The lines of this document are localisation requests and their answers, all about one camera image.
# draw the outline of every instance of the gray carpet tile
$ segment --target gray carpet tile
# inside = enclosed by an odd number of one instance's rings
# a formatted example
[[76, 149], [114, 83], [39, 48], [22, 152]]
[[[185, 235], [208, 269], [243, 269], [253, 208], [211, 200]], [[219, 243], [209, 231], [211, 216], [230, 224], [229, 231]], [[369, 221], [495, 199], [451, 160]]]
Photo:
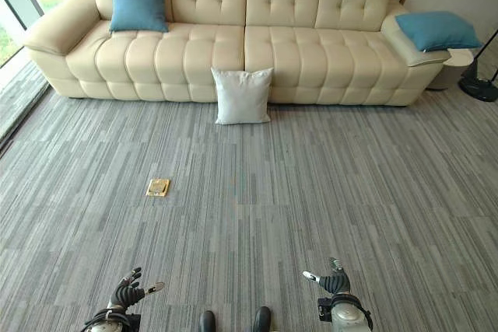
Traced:
[[48, 88], [40, 70], [30, 61], [3, 89], [0, 89], [0, 146]]
[[[44, 96], [0, 158], [0, 330], [78, 330], [129, 269], [165, 289], [144, 331], [326, 331], [301, 272], [342, 260], [378, 331], [498, 326], [498, 104], [455, 85], [411, 107]], [[171, 179], [146, 197], [153, 177]]]

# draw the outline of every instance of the sofa armrest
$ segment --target sofa armrest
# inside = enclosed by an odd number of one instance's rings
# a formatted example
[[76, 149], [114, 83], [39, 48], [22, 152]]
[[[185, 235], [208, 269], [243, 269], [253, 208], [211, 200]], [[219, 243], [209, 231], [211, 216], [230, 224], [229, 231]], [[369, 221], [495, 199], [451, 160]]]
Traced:
[[382, 22], [381, 32], [408, 66], [441, 63], [450, 58], [447, 50], [430, 52], [417, 50], [415, 44], [403, 33], [396, 22], [396, 15], [402, 13], [408, 13], [405, 7], [397, 2], [390, 2], [388, 14]]
[[27, 30], [24, 45], [32, 50], [64, 56], [99, 19], [95, 0], [67, 0]]

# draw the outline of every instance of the black shoe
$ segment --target black shoe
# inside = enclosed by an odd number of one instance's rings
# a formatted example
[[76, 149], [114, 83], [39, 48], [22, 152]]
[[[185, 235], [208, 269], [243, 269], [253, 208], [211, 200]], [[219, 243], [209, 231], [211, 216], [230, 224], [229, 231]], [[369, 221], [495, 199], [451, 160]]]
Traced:
[[252, 332], [270, 332], [270, 324], [272, 324], [272, 312], [266, 306], [260, 307], [254, 318]]
[[212, 311], [207, 310], [202, 313], [201, 319], [199, 319], [199, 332], [215, 332], [216, 331], [216, 320], [215, 314]]

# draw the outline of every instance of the sofa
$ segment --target sofa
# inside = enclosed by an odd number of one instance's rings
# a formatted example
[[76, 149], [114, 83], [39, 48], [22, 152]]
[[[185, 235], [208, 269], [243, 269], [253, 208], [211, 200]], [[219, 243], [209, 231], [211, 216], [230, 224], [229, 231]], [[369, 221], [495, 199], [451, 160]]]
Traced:
[[270, 103], [407, 106], [450, 57], [416, 50], [390, 0], [165, 0], [167, 33], [110, 32], [112, 4], [67, 0], [28, 30], [58, 94], [215, 102], [211, 67], [273, 67]]

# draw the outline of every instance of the throw pillow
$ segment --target throw pillow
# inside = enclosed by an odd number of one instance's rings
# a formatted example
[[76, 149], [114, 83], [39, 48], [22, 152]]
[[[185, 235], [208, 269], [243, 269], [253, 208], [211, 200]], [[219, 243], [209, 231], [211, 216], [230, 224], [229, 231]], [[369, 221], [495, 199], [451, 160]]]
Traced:
[[407, 13], [396, 16], [403, 33], [419, 51], [481, 47], [474, 27], [451, 12]]
[[164, 0], [112, 0], [112, 7], [110, 31], [168, 31]]
[[270, 121], [266, 113], [273, 68], [231, 72], [211, 68], [218, 95], [217, 124], [256, 124]]

